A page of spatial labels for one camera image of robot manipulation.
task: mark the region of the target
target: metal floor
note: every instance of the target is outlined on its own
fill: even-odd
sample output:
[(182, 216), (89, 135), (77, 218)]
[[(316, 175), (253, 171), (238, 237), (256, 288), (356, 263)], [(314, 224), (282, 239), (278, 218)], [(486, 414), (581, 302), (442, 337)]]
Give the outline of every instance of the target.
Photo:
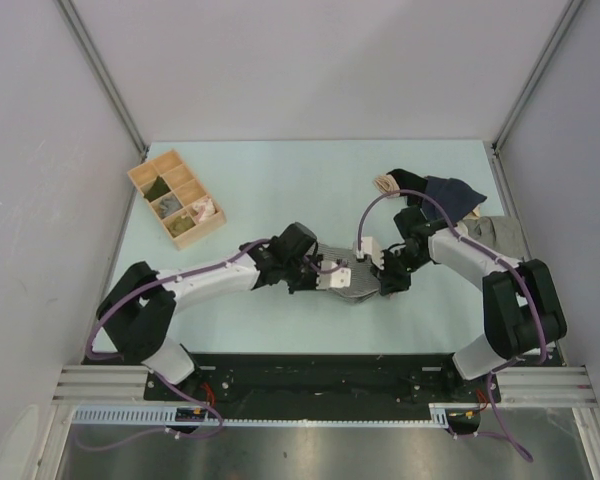
[[(102, 453), (84, 452), (69, 441), (58, 479), (592, 478), (571, 410), (503, 414), (515, 438), (534, 455), (533, 464), (507, 443), (454, 441), (440, 429), (235, 427), (202, 441), (158, 433)], [(71, 435), (95, 446), (144, 428), (75, 425)], [(490, 413), (481, 429), (499, 431)]]

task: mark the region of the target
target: wooden compartment box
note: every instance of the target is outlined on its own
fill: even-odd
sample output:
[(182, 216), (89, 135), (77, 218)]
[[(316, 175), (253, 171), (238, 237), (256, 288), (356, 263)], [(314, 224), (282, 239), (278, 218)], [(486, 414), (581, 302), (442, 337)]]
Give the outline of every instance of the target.
[[(220, 205), (175, 150), (132, 168), (128, 175), (178, 250), (227, 222)], [(196, 206), (207, 199), (216, 211), (200, 221), (202, 212)]]

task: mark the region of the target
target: light blue table surface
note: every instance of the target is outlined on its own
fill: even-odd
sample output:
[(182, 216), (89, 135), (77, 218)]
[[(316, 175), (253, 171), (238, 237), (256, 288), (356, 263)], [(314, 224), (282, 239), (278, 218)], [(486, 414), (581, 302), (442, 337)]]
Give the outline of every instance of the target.
[[(224, 208), (227, 224), (177, 251), (136, 196), (113, 282), (133, 263), (154, 269), (220, 259), (238, 245), (282, 233), (292, 222), (321, 242), (353, 244), (366, 206), (379, 194), (376, 175), (404, 168), (456, 177), (487, 195), (483, 215), (502, 205), (480, 141), (257, 141), (154, 143), (148, 158), (176, 149)], [(393, 216), (402, 199), (380, 202), (365, 225), (384, 247), (400, 241)], [(193, 352), (452, 352), (483, 331), (482, 297), (458, 274), (427, 265), (408, 292), (349, 305), (324, 292), (288, 295), (286, 285), (240, 292), (194, 305), (174, 317), (169, 335)], [(104, 332), (96, 351), (112, 351)]]

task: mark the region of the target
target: gray cloth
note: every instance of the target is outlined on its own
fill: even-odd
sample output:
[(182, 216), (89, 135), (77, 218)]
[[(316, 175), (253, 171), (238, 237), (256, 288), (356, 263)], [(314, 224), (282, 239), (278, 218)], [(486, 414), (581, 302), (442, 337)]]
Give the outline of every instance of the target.
[(173, 195), (169, 195), (168, 197), (164, 197), (158, 202), (156, 210), (160, 218), (167, 218), (168, 216), (176, 213), (181, 208), (182, 205), (180, 205), (178, 199)]
[(380, 281), (371, 273), (371, 259), (358, 262), (351, 248), (334, 248), (320, 243), (318, 253), (324, 260), (344, 260), (351, 269), (351, 285), (345, 288), (330, 288), (327, 292), (337, 295), (348, 303), (361, 303), (380, 291)]
[(520, 222), (513, 217), (480, 217), (462, 221), (469, 237), (498, 253), (513, 258), (525, 255), (525, 244)]

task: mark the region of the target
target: white panel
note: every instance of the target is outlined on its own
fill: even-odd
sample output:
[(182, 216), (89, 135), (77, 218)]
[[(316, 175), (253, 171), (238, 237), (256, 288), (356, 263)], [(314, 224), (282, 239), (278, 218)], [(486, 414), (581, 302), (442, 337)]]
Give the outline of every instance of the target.
[(492, 139), (566, 0), (78, 0), (146, 140)]
[(80, 353), (137, 161), (53, 2), (0, 1), (0, 442)]
[(573, 365), (600, 403), (600, 0), (588, 2), (504, 149), (533, 253), (560, 294)]

